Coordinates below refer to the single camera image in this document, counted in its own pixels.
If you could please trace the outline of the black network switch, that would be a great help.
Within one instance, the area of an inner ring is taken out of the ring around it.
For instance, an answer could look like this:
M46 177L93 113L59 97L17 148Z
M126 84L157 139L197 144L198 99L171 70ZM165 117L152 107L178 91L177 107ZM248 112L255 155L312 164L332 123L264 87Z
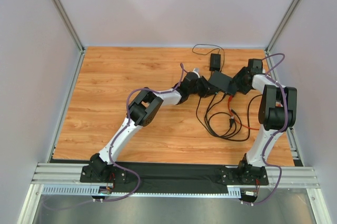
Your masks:
M208 82L228 95L234 96L237 92L233 79L222 72L214 71Z

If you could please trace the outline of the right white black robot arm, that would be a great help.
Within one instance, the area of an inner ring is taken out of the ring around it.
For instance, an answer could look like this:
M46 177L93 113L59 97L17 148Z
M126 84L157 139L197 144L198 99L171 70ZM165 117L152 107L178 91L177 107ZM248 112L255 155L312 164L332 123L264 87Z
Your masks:
M251 149L239 162L239 167L246 173L250 170L261 172L269 165L266 161L278 138L295 124L297 89L283 86L264 73L261 59L249 59L248 65L235 75L231 84L242 94L252 89L262 94L259 132Z

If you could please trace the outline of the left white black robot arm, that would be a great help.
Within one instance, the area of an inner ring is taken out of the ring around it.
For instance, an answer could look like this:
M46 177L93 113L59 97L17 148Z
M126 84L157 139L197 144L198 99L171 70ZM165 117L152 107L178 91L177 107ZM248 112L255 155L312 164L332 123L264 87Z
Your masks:
M197 94L204 98L210 94L213 85L197 71L182 75L178 83L164 91L148 87L136 89L126 100L126 118L107 145L90 158L89 167L98 178L107 176L108 169L129 140L143 127L148 126L159 109L167 105L179 105Z

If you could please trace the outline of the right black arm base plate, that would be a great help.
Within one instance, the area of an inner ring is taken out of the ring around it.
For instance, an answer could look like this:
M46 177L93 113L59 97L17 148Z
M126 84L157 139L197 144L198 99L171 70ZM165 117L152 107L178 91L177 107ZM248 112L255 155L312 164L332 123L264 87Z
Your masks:
M224 185L269 185L265 167L222 167L218 170L218 174L220 175L220 183Z

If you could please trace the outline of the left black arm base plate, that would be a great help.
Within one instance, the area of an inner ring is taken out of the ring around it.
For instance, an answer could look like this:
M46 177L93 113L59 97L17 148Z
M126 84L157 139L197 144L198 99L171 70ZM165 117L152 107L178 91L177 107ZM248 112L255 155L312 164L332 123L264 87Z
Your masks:
M125 183L128 172L108 165L100 174L96 174L89 165L82 168L80 182L82 183Z

